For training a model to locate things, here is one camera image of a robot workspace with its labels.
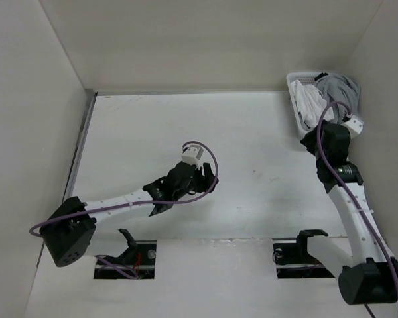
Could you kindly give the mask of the white tank top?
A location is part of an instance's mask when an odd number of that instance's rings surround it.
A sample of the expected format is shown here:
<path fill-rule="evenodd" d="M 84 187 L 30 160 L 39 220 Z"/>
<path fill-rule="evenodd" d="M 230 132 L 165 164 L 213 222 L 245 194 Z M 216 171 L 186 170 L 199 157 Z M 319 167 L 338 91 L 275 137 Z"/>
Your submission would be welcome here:
<path fill-rule="evenodd" d="M 299 80 L 289 84 L 292 89 L 293 97 L 297 105 L 297 111 L 302 117 L 303 123 L 313 129 L 317 126 L 323 110 L 328 102 L 322 93 L 314 85 L 303 85 Z"/>

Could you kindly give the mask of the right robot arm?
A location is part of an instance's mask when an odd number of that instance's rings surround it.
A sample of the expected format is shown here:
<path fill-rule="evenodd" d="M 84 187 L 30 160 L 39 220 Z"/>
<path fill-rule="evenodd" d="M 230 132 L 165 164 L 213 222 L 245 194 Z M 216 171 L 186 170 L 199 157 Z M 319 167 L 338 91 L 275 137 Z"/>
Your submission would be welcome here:
<path fill-rule="evenodd" d="M 294 247 L 302 262 L 319 261 L 337 280 L 348 305 L 398 301 L 398 260 L 381 237 L 358 167 L 348 158 L 351 134 L 323 121 L 301 144 L 316 158 L 316 173 L 337 209 L 350 244 L 345 252 L 322 229 L 301 230 Z"/>

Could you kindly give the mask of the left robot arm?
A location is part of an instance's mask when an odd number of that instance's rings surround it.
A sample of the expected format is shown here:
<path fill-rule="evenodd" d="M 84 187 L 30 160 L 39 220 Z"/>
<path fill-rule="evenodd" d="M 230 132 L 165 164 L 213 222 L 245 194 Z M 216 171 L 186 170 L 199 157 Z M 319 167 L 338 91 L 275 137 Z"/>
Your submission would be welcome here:
<path fill-rule="evenodd" d="M 104 224 L 118 225 L 126 219 L 152 217 L 175 205 L 193 203 L 212 193 L 218 184 L 218 167 L 179 162 L 169 173 L 141 189 L 101 201 L 83 202 L 74 196 L 39 226 L 54 264 L 65 267 L 84 255 L 103 256 L 106 261 L 128 264 L 135 258 L 135 240 L 127 229 L 117 228 L 123 241 L 113 247 L 113 256 L 99 250 L 94 233 Z"/>

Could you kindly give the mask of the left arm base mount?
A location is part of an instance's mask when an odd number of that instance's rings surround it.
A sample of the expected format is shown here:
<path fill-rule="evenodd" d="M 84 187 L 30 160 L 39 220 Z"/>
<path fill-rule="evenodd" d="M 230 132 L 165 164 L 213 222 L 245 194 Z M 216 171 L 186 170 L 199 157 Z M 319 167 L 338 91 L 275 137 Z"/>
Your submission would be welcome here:
<path fill-rule="evenodd" d="M 136 240 L 127 229 L 119 229 L 119 236 L 99 238 L 94 241 L 93 255 L 104 250 L 96 258 L 94 279 L 96 280 L 150 280 L 155 277 L 157 242 Z"/>

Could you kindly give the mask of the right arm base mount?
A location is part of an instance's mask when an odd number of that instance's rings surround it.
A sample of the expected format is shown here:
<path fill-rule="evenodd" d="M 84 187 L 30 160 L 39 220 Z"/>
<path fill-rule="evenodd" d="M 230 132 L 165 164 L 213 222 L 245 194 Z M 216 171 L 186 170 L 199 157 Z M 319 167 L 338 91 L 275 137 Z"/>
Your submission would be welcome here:
<path fill-rule="evenodd" d="M 273 262 L 278 279 L 334 278 L 317 259 L 299 253 L 296 240 L 273 240 Z"/>

